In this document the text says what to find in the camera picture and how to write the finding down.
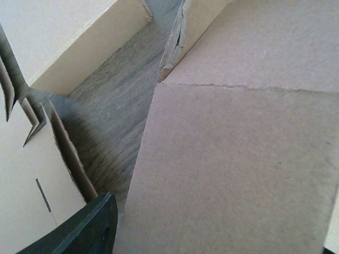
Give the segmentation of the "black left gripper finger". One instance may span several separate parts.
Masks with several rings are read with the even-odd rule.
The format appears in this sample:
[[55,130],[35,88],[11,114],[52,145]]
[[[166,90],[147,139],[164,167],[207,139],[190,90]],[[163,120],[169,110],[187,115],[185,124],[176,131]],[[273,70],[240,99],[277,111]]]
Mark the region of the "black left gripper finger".
[[19,253],[112,253],[117,224],[115,195],[104,193]]

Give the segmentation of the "large cardboard box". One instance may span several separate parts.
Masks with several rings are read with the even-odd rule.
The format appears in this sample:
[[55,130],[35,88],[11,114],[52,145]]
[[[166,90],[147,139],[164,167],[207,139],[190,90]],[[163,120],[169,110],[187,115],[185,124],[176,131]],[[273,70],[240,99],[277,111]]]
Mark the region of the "large cardboard box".
[[183,1],[114,253],[338,253],[338,1]]

